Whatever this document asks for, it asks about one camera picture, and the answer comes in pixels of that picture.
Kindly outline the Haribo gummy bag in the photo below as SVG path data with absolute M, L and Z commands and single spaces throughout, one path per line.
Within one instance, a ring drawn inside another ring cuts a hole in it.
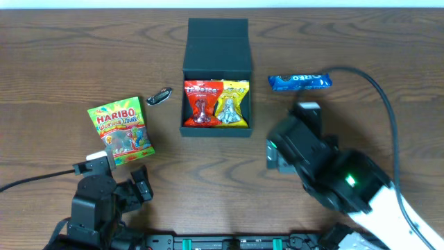
M 108 103 L 87 112 L 106 149 L 112 152 L 116 165 L 155 153 L 138 97 Z

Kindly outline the red candy bag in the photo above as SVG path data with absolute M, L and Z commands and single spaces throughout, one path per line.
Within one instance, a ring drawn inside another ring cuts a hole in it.
M 184 89 L 192 109 L 184 126 L 213 127 L 221 123 L 214 116 L 214 107 L 223 92 L 222 81 L 185 81 Z

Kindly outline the yellow candy bag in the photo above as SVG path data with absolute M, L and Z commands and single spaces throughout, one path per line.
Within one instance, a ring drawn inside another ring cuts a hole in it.
M 214 116 L 220 121 L 217 127 L 247 128 L 248 124 L 241 113 L 241 102 L 248 94 L 248 81 L 224 81 L 223 91 L 217 100 Z

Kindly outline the blue Oreo pack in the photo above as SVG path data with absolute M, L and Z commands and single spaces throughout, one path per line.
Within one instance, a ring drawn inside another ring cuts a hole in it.
M 268 82 L 273 91 L 299 91 L 325 89 L 332 86 L 328 74 L 292 74 L 269 76 Z

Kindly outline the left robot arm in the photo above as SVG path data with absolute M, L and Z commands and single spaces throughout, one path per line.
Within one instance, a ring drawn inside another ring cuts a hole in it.
M 146 236 L 128 228 L 122 215 L 152 200 L 153 190 L 144 165 L 131 176 L 121 183 L 108 174 L 80 180 L 72 199 L 71 217 L 57 224 L 44 250 L 147 249 Z

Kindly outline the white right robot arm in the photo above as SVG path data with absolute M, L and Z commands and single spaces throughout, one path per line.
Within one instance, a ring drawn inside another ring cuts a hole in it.
M 443 238 L 397 195 L 390 177 L 367 155 L 339 151 L 317 137 L 296 143 L 304 189 L 346 214 L 390 249 L 442 249 Z

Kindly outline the black chocolate bar wrapper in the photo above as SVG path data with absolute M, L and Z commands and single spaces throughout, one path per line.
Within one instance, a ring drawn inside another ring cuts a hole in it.
M 146 103 L 149 106 L 156 106 L 163 101 L 166 101 L 172 94 L 173 89 L 171 87 L 162 88 L 157 94 L 146 99 Z

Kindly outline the black gift box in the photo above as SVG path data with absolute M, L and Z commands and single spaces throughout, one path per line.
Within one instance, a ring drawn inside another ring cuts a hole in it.
M 182 66 L 183 80 L 229 80 L 252 83 L 253 63 L 247 19 L 190 18 Z M 252 93 L 241 102 L 246 128 L 186 127 L 192 108 L 184 90 L 180 133 L 183 137 L 249 138 L 253 132 Z

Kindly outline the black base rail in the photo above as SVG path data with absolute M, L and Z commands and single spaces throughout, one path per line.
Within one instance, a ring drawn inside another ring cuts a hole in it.
M 317 234 L 291 235 L 147 235 L 152 250 L 320 250 Z

